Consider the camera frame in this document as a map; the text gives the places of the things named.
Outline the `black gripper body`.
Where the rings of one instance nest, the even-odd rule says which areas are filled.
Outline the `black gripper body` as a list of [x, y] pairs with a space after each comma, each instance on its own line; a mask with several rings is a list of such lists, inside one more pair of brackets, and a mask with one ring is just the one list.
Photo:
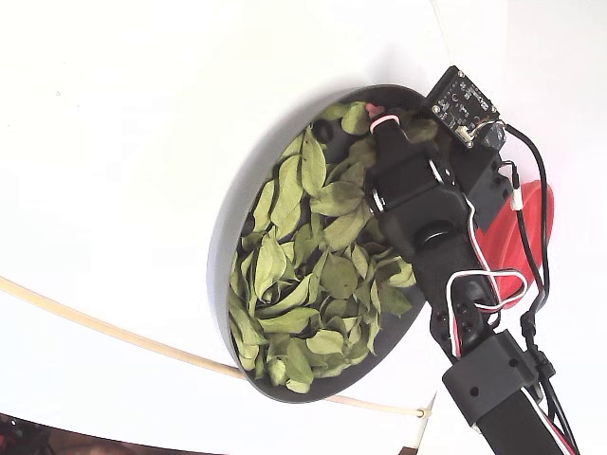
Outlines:
[[381, 228], [465, 226], [469, 210], [462, 192], [441, 175], [426, 147], [406, 140], [375, 145], [364, 191]]

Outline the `gripper finger with pink tip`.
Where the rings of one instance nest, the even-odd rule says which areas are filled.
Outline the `gripper finger with pink tip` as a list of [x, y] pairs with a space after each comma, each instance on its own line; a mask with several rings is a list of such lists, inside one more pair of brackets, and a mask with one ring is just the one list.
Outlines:
[[403, 127], [404, 111], [367, 102], [369, 132], [377, 145], [378, 159], [402, 159], [410, 151], [411, 142]]

